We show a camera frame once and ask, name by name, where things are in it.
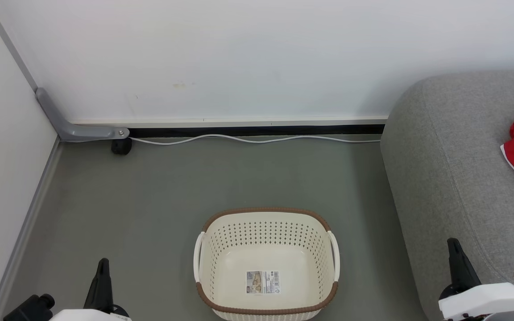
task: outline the sticker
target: sticker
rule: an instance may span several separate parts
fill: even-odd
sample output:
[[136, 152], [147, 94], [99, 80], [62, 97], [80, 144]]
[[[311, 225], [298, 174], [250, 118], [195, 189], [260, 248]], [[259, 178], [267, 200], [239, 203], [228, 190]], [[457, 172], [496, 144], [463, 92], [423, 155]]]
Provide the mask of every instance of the sticker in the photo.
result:
[[280, 294], [281, 282], [278, 271], [248, 271], [247, 294]]
[[119, 315], [116, 313], [110, 313], [110, 315], [112, 315], [113, 317], [117, 317], [118, 319], [122, 319], [124, 321], [132, 321], [132, 319], [130, 319], [129, 317], [125, 317], [123, 315]]

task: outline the laundry basket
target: laundry basket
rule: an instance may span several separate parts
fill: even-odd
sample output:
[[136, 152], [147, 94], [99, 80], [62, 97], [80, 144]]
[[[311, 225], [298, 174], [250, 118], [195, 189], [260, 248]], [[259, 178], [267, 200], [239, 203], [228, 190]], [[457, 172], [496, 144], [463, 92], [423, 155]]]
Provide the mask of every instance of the laundry basket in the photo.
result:
[[333, 299], [339, 274], [336, 238], [320, 215], [307, 210], [218, 213], [194, 249], [199, 296], [230, 321], [308, 320]]

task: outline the floor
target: floor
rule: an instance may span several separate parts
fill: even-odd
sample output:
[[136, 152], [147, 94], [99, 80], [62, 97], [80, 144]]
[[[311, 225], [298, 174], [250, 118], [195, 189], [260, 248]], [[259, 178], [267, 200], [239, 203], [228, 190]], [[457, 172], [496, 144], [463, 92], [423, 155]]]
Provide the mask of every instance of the floor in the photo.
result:
[[225, 209], [280, 206], [316, 211], [339, 240], [338, 292], [316, 320], [426, 320], [378, 143], [205, 139], [135, 143], [126, 156], [108, 142], [61, 148], [8, 311], [43, 293], [54, 312], [81, 308], [106, 257], [114, 303], [134, 321], [220, 320], [194, 284], [202, 225]]

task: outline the gray sofa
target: gray sofa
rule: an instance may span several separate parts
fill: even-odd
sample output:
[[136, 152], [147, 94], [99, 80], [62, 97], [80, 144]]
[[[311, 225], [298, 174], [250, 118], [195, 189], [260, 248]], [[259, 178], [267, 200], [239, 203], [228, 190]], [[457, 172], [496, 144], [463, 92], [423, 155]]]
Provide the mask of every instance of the gray sofa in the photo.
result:
[[446, 240], [459, 239], [483, 283], [514, 283], [514, 171], [499, 146], [514, 121], [514, 71], [420, 81], [398, 101], [381, 151], [420, 303], [443, 319]]

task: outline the barcode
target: barcode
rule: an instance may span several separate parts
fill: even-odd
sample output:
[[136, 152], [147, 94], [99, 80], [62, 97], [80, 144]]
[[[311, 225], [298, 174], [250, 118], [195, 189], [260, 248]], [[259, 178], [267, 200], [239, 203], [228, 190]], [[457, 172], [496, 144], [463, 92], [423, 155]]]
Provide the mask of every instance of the barcode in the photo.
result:
[[273, 272], [273, 285], [279, 286], [279, 272]]

